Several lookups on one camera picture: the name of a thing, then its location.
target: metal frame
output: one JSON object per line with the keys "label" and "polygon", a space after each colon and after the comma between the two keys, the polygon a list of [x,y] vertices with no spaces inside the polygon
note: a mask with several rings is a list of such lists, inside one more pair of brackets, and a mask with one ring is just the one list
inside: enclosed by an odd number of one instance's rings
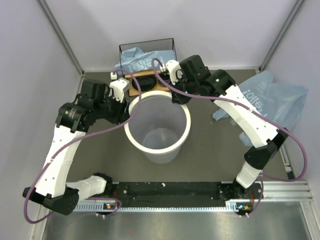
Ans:
{"label": "metal frame", "polygon": [[[41,9],[43,10],[45,16],[49,20],[49,23],[51,24],[53,30],[57,34],[57,37],[59,38],[63,48],[65,49],[67,55],[71,59],[72,63],[74,64],[77,71],[81,74],[80,83],[79,83],[79,90],[81,87],[81,83],[84,79],[84,71],[79,64],[74,52],[72,51],[67,39],[65,38],[62,30],[60,29],[57,21],[55,20],[52,12],[50,11],[50,8],[45,0],[36,0],[38,4],[40,5]],[[297,0],[294,8],[290,12],[288,18],[286,19],[284,25],[282,26],[278,36],[276,37],[275,41],[273,42],[270,50],[268,51],[265,59],[262,62],[261,67],[258,69],[255,67],[251,67],[251,69],[255,69],[256,73],[258,74],[260,71],[263,71],[266,69],[268,63],[270,62],[272,56],[274,55],[275,51],[279,47],[281,41],[283,40],[286,32],[288,31],[289,27],[293,23],[293,20],[297,16],[297,13],[301,10],[303,3],[305,0]],[[249,67],[243,67],[243,68],[232,68],[232,69],[249,69]],[[286,167],[286,170],[293,171],[293,174],[295,173],[295,168],[292,165],[290,161],[290,157],[287,151],[287,147],[284,144],[281,149],[280,153],[283,159],[284,166]],[[315,207],[315,203],[312,197],[312,194],[310,192],[308,182],[307,181],[298,181],[298,182],[264,182],[264,198],[262,202],[300,202],[301,209],[305,217],[305,221],[307,224],[307,227],[309,229],[310,235],[313,240],[320,239],[320,218],[318,216],[318,212]],[[241,200],[235,199],[230,200],[226,203],[226,207],[211,207],[211,208],[194,208],[194,209],[155,209],[155,208],[139,208],[139,209],[133,209],[133,208],[124,208],[121,209],[120,212],[230,212],[234,210],[235,202],[239,203]],[[81,202],[79,203],[79,206],[82,204],[91,204],[92,203],[85,203]],[[48,214],[49,210],[44,208],[43,206],[39,205],[37,208],[36,214],[34,216],[35,219],[40,219],[46,214]],[[45,226],[46,226],[47,220],[42,221],[41,223],[35,224],[31,227],[30,236],[28,239],[30,240],[37,240],[42,239],[42,236],[44,234]]]}
{"label": "metal frame", "polygon": [[46,18],[49,20],[49,23],[51,24],[54,32],[56,33],[57,37],[59,38],[64,50],[66,51],[66,54],[69,56],[74,67],[81,75],[83,75],[84,71],[83,71],[82,67],[80,66],[80,63],[78,62],[74,52],[72,51],[66,37],[64,36],[63,32],[61,31],[54,15],[50,11],[48,4],[46,3],[45,0],[36,0],[36,1],[39,3],[40,7],[42,8]]}
{"label": "metal frame", "polygon": [[281,43],[283,37],[285,36],[286,32],[288,31],[289,27],[291,26],[293,20],[295,19],[297,13],[299,12],[299,10],[301,9],[301,7],[303,6],[303,3],[305,2],[305,0],[297,0],[292,11],[290,12],[288,18],[286,19],[286,21],[284,22],[284,25],[282,26],[278,36],[276,37],[276,39],[274,40],[269,52],[267,53],[265,59],[262,62],[262,65],[260,67],[261,71],[264,71],[268,65],[268,63],[270,62],[272,56],[274,55],[274,53],[276,52],[279,44]]}
{"label": "metal frame", "polygon": [[301,209],[304,215],[306,225],[308,227],[310,236],[312,240],[320,239],[320,224],[319,215],[316,209],[315,203],[312,202],[301,202]]}

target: white wall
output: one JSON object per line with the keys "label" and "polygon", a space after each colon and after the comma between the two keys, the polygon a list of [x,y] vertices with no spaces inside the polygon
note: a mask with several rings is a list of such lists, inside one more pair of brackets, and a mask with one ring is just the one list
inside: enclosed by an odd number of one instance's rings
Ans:
{"label": "white wall", "polygon": [[174,38],[210,68],[260,66],[296,0],[46,0],[80,65],[111,70],[118,45]]}
{"label": "white wall", "polygon": [[[293,133],[302,141],[308,154],[308,180],[320,210],[320,1],[308,0],[293,22],[268,66],[276,80],[304,85],[307,100]],[[290,157],[299,171],[302,155],[293,141],[289,141]]]}
{"label": "white wall", "polygon": [[26,240],[23,189],[43,167],[58,109],[80,82],[37,1],[1,2],[0,72],[0,239]]}

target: metal bracket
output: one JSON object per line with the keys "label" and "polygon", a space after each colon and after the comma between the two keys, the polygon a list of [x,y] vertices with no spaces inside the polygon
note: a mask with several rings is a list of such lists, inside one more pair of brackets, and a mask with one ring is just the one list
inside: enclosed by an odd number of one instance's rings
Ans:
{"label": "metal bracket", "polygon": [[[74,212],[113,212],[114,210],[104,209],[105,202],[85,200],[77,204]],[[122,207],[122,213],[204,213],[204,212],[238,212],[235,202],[226,202],[225,207]]]}
{"label": "metal bracket", "polygon": [[[312,202],[313,197],[307,181],[265,181],[262,202]],[[244,203],[247,199],[231,199],[230,202]]]}
{"label": "metal bracket", "polygon": [[314,202],[301,202],[302,212],[305,218],[312,240],[320,239],[319,216]]}

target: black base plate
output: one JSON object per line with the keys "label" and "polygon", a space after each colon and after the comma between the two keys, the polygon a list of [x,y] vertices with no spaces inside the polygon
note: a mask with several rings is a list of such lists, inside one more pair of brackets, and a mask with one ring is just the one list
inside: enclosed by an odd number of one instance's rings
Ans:
{"label": "black base plate", "polygon": [[[225,207],[221,199],[221,187],[232,183],[221,182],[120,182],[117,197],[124,208],[203,208]],[[261,189],[254,183],[252,193],[258,199]]]}

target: gray floor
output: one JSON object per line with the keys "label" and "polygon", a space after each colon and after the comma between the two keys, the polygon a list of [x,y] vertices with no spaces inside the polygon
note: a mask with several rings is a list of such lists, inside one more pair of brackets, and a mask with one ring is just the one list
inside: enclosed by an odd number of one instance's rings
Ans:
{"label": "gray floor", "polygon": [[[239,84],[256,74],[255,70],[229,70]],[[109,82],[106,72],[86,73],[85,79]],[[241,170],[244,147],[239,139],[240,127],[229,119],[212,118],[218,107],[209,100],[192,99],[187,104],[191,114],[191,130],[175,160],[168,164],[150,162],[119,129],[81,142],[74,157],[68,181],[78,181],[95,172],[105,173],[119,182],[200,182],[232,181]],[[110,128],[99,120],[90,133]],[[285,167],[278,153],[264,172],[286,178]]]}
{"label": "gray floor", "polygon": [[311,240],[298,202],[263,202],[250,218],[233,212],[81,215],[53,215],[42,240]]}

